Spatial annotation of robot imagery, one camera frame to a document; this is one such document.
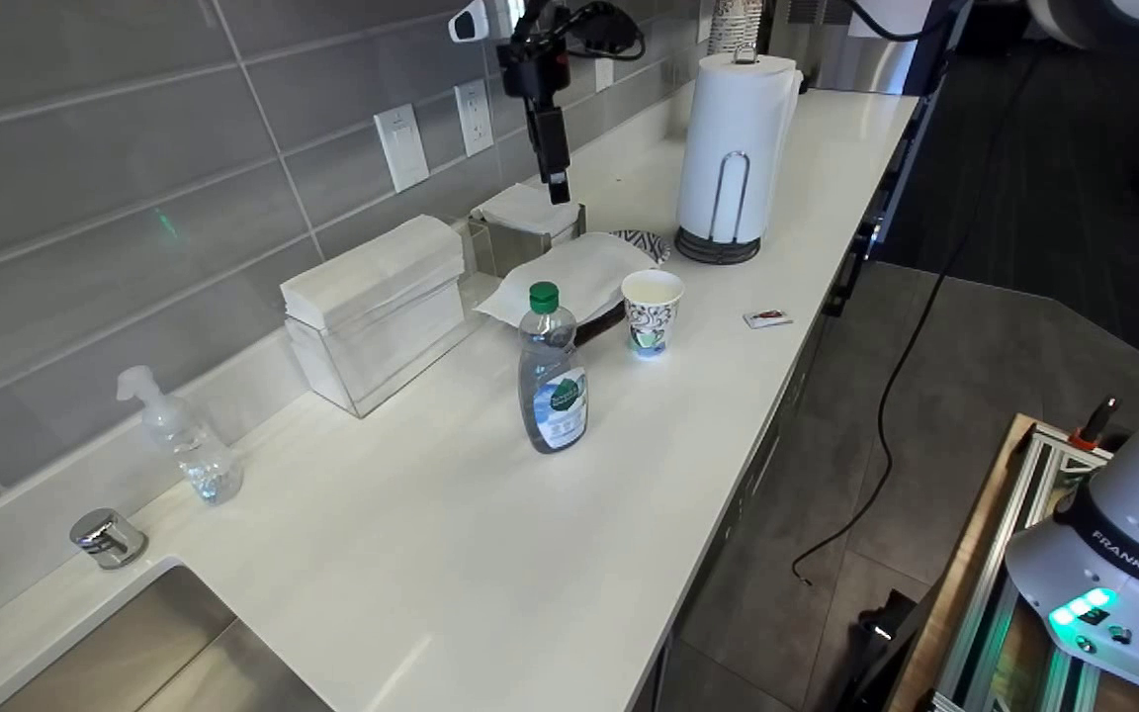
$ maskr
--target tissue box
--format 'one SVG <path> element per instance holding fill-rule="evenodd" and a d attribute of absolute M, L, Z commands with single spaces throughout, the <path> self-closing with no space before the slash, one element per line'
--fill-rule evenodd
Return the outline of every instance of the tissue box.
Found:
<path fill-rule="evenodd" d="M 473 264 L 507 276 L 515 264 L 564 247 L 586 224 L 581 203 L 555 206 L 547 190 L 517 182 L 473 206 L 465 218 Z"/>
<path fill-rule="evenodd" d="M 281 285 L 303 384 L 366 417 L 461 342 L 461 243 L 411 218 Z"/>

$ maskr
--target power cable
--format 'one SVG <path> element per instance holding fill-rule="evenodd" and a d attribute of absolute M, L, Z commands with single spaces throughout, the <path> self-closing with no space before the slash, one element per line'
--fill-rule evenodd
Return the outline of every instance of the power cable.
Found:
<path fill-rule="evenodd" d="M 916 348 L 916 342 L 923 342 L 923 331 L 927 331 L 927 324 L 929 324 L 929 314 L 934 314 L 934 305 L 936 305 L 940 285 L 948 281 L 948 272 L 956 268 L 956 261 L 963 256 L 963 248 L 967 248 L 967 243 L 974 243 L 974 231 L 979 224 L 983 186 L 988 186 L 988 179 L 992 179 L 992 160 L 1002 153 L 1002 141 L 1006 141 L 1006 133 L 1007 133 L 1007 128 L 1014 128 L 1014 116 L 1016 116 L 1019 94 L 1025 94 L 1025 88 L 1033 82 L 1036 69 L 1039 69 L 1039 49 L 1033 51 L 1028 69 L 1016 77 L 1014 94 L 1007 94 L 1007 108 L 1002 112 L 1002 124 L 998 124 L 998 129 L 988 133 L 983 161 L 979 161 L 979 175 L 975 175 L 975 195 L 974 195 L 975 206 L 967 208 L 967 220 L 963 220 L 963 231 L 956 235 L 952 252 L 940 261 L 940 268 L 936 268 L 936 276 L 934 276 L 934 285 L 929 285 L 929 291 L 927 291 L 927 305 L 923 305 L 923 314 L 916 314 L 916 320 L 915 320 L 915 331 L 911 331 L 907 348 L 896 353 L 896 360 L 892 360 L 892 367 L 888 367 L 888 376 L 886 376 L 886 384 L 882 384 L 882 394 L 876 394 L 882 475 L 876 475 L 875 492 L 867 493 L 867 504 L 863 504 L 838 530 L 832 530 L 825 538 L 818 538 L 816 545 L 808 545 L 801 555 L 791 558 L 791 575 L 796 575 L 799 582 L 808 582 L 808 584 L 816 584 L 816 582 L 801 576 L 799 567 L 801 567 L 808 558 L 816 558 L 818 551 L 825 551 L 832 541 L 845 538 L 845 534 L 875 510 L 875 504 L 882 498 L 882 492 L 886 492 L 886 484 L 888 484 L 888 475 L 892 475 L 892 451 L 888 451 L 888 438 L 886 438 L 886 406 L 888 406 L 892 384 L 896 384 L 903 367 L 911 364 L 911 355 L 915 355 L 915 348 Z"/>
<path fill-rule="evenodd" d="M 842 0 L 870 32 L 876 32 L 888 45 L 915 45 L 927 38 L 934 32 L 944 32 L 952 25 L 952 12 L 934 16 L 927 29 L 916 32 L 888 32 L 875 12 L 867 12 L 857 0 Z"/>

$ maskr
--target white cup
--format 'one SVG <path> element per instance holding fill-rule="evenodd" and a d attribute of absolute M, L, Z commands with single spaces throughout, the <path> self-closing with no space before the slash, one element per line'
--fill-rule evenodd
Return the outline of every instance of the white cup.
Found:
<path fill-rule="evenodd" d="M 625 324 L 639 355 L 658 355 L 673 342 L 685 281 L 665 268 L 636 268 L 622 281 Z"/>

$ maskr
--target clear plastic bottle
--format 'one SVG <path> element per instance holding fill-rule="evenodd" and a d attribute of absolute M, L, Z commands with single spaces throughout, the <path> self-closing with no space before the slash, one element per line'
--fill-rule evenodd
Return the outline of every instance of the clear plastic bottle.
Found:
<path fill-rule="evenodd" d="M 564 451 L 586 434 L 586 372 L 573 364 L 577 320 L 556 285 L 531 285 L 523 318 L 523 418 L 536 451 Z"/>
<path fill-rule="evenodd" d="M 197 417 L 163 394 L 149 367 L 125 367 L 118 376 L 118 398 L 142 398 L 146 433 L 168 447 L 176 472 L 188 480 L 201 504 L 219 505 L 232 498 L 244 484 L 229 447 L 219 433 Z"/>

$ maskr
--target paper towel holder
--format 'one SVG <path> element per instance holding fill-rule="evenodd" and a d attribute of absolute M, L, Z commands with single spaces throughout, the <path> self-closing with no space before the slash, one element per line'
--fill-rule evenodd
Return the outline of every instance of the paper towel holder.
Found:
<path fill-rule="evenodd" d="M 739 190 L 737 190 L 737 220 L 731 220 L 731 243 L 714 243 L 714 224 L 720 224 L 720 206 L 723 206 L 723 179 L 727 179 L 727 166 L 739 161 Z M 688 235 L 680 224 L 677 235 L 677 248 L 688 256 L 688 261 L 704 261 L 704 264 L 739 264 L 749 256 L 760 252 L 760 236 L 739 236 L 739 218 L 745 218 L 745 203 L 752 195 L 752 175 L 754 175 L 754 160 L 749 149 L 727 149 L 720 160 L 720 175 L 714 175 L 714 203 L 710 203 L 710 218 L 704 224 L 704 236 L 700 235 Z"/>

